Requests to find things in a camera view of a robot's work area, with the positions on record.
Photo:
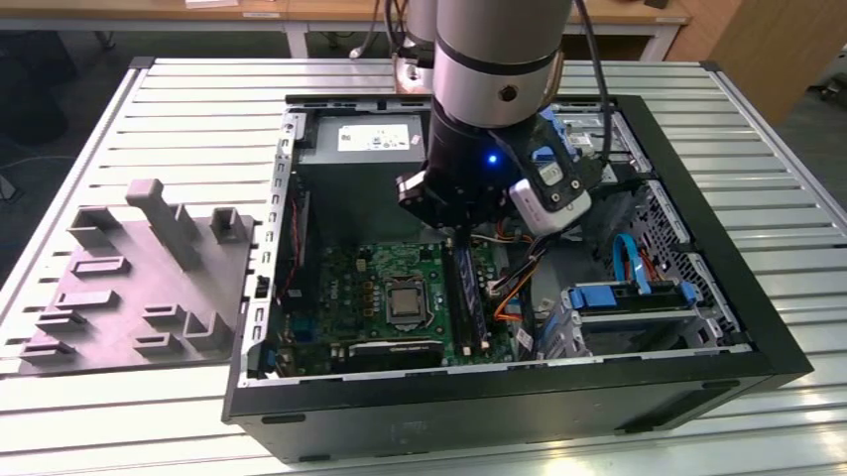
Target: metal table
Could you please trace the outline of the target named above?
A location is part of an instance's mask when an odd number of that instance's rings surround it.
[[[665,433],[347,460],[386,474],[830,474],[847,469],[844,213],[749,103],[696,63],[605,64],[612,92],[640,94],[664,127],[814,372]],[[562,93],[594,93],[569,62]],[[53,296],[79,205],[122,203],[159,178],[193,216],[265,215],[285,94],[390,92],[385,60],[158,59],[129,70],[0,293],[0,372]],[[261,229],[253,236],[261,236]],[[226,366],[0,381],[0,474],[263,474],[287,471],[219,423]]]

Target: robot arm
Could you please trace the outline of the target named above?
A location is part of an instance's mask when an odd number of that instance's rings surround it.
[[[466,230],[513,204],[541,235],[590,207],[581,177],[598,173],[580,170],[538,114],[558,89],[569,13],[561,0],[437,2],[426,160],[397,184],[399,205],[434,228]],[[538,167],[541,148],[552,160]]]

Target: blue cable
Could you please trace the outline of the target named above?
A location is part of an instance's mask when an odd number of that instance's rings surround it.
[[[637,283],[637,287],[640,293],[642,295],[648,295],[652,292],[649,288],[649,284],[646,283],[646,273],[644,262],[640,259],[640,255],[637,254],[637,245],[634,244],[634,239],[626,233],[620,233],[613,237],[613,247],[610,252],[610,258],[613,263],[613,278],[616,281],[625,280],[625,273],[622,271],[622,258],[620,253],[622,248],[625,247],[625,256],[629,261],[629,272],[634,278],[634,282]]]

